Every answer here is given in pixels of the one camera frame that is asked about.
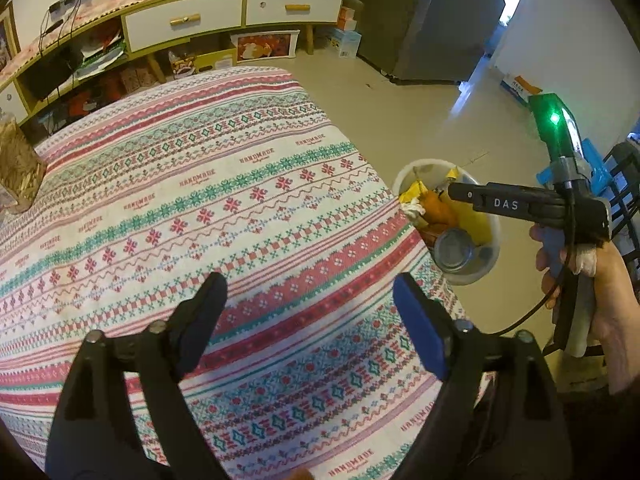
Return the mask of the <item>yellow snack wrapper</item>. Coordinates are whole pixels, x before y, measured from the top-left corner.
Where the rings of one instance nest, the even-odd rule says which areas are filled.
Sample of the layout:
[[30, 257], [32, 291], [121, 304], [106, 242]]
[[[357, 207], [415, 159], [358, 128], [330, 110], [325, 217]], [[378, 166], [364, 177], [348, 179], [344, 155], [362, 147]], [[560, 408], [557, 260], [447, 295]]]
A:
[[[399, 203], [408, 202], [415, 197], [419, 199], [421, 194], [425, 193], [427, 190], [431, 190], [437, 193], [439, 198], [454, 210], [459, 221], [457, 228], [468, 232], [476, 246], [489, 244], [492, 241], [492, 234], [488, 215], [474, 211], [470, 204], [453, 200], [448, 194], [448, 186], [450, 183], [459, 180], [460, 176], [459, 168], [454, 167], [454, 169], [450, 169], [447, 172], [446, 178], [442, 184], [439, 184], [434, 188], [428, 188], [423, 180], [418, 177], [416, 170], [413, 170], [413, 181], [405, 192], [402, 192], [399, 195]], [[439, 235], [442, 235], [443, 232], [449, 230], [444, 226], [430, 226], [423, 217], [410, 222], [419, 231], [422, 240], [429, 248], [434, 247]]]

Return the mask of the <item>red milk can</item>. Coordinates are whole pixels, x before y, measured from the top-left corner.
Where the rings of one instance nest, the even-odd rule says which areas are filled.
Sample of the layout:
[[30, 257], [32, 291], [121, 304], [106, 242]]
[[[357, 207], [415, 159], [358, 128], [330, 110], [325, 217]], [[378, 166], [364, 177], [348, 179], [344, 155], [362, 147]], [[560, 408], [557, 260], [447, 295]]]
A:
[[469, 273], [475, 258], [476, 245], [471, 235], [459, 228], [439, 235], [432, 250], [436, 264], [447, 273]]

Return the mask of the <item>white tissue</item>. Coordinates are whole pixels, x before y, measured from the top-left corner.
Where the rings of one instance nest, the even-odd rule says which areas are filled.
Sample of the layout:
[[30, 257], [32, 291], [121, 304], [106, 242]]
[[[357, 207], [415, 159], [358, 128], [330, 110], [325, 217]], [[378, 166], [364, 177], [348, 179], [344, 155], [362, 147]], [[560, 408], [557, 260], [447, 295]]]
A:
[[400, 209], [410, 221], [416, 221], [422, 218], [425, 212], [425, 209], [420, 204], [420, 200], [416, 197], [408, 202], [401, 202]]

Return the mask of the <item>white plastic trash bin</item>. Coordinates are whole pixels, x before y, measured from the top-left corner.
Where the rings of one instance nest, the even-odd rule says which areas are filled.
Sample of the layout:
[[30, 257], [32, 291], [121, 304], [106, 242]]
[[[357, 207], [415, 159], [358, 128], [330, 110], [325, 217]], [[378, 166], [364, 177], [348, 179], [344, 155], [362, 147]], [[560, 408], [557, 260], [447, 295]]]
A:
[[399, 171], [392, 186], [400, 209], [430, 250], [436, 266], [454, 285], [484, 278], [499, 257], [501, 230], [497, 217], [458, 202], [453, 183], [473, 184], [464, 169], [441, 159], [418, 159]]

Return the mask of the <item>blue plastic stool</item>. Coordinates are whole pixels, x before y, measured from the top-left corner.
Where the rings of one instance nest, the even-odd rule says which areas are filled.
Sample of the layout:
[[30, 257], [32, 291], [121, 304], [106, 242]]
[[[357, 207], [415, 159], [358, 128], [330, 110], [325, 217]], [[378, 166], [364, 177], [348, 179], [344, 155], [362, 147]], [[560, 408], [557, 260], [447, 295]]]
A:
[[560, 157], [536, 174], [537, 182], [545, 188], [551, 188], [555, 183], [569, 178], [586, 179], [590, 191], [597, 196], [603, 196], [613, 182], [603, 157], [590, 139], [582, 140], [582, 152], [575, 157]]

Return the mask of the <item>cardboard box blue orange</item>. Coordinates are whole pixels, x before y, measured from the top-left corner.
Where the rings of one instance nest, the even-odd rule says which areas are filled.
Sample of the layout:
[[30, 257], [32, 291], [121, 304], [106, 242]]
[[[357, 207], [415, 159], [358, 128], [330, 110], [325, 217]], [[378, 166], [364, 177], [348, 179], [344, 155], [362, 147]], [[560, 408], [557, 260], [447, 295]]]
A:
[[536, 96], [542, 92], [541, 88], [530, 84], [522, 76], [512, 76], [511, 74], [506, 74], [502, 78], [500, 86], [524, 106], [528, 105], [528, 100], [531, 96]]

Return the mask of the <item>grey refrigerator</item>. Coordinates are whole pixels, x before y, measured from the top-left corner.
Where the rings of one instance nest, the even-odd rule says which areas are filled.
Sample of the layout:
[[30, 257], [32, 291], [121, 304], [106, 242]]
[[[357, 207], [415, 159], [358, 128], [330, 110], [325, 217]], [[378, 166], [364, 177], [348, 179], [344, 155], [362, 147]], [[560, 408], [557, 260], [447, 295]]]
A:
[[359, 0], [358, 55], [396, 82], [470, 78], [506, 0]]

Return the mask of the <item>clear jar with nuts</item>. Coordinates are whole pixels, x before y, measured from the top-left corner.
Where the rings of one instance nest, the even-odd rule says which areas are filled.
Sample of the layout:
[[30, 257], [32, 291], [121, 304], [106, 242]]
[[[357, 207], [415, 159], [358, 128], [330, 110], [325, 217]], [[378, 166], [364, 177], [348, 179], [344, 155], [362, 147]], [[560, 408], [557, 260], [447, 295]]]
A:
[[1, 114], [1, 210], [29, 210], [40, 189], [47, 165], [29, 144], [12, 114]]

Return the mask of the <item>patterned striped tablecloth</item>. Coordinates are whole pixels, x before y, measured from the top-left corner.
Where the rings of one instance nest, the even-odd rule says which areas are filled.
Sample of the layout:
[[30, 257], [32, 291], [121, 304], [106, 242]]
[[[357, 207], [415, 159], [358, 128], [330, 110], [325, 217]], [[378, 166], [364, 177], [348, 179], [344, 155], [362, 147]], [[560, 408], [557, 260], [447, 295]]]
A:
[[1, 228], [1, 418], [42, 465], [81, 339], [167, 318], [213, 272], [229, 296], [181, 389], [235, 479], [388, 479], [435, 403], [393, 302], [410, 273], [463, 309], [378, 173], [286, 70], [128, 96], [43, 141]]

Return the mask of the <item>red framed picture on floor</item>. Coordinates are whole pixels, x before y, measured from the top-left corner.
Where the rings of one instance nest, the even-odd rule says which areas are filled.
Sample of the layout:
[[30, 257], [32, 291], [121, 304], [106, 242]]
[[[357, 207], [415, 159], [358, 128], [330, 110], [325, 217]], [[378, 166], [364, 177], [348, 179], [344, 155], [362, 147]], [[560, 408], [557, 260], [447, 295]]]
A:
[[269, 32], [247, 32], [231, 36], [236, 59], [247, 63], [265, 58], [294, 58], [299, 31], [270, 30]]

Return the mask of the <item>long wooden tv cabinet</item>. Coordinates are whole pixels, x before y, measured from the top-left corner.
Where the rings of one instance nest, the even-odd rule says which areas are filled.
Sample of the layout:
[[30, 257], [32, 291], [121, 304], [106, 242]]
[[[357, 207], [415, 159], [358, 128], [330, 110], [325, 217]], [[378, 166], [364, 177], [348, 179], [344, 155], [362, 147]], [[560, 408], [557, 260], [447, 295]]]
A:
[[59, 50], [81, 40], [100, 25], [117, 20], [124, 35], [123, 63], [149, 58], [160, 50], [185, 44], [190, 39], [216, 32], [232, 32], [265, 26], [300, 26], [308, 41], [314, 40], [314, 26], [336, 23], [343, 0], [106, 0], [81, 6], [72, 17], [32, 50], [25, 49], [14, 64], [1, 73], [1, 110], [21, 125], [41, 112], [79, 81], [73, 80], [44, 99], [27, 88], [24, 76], [32, 67]]

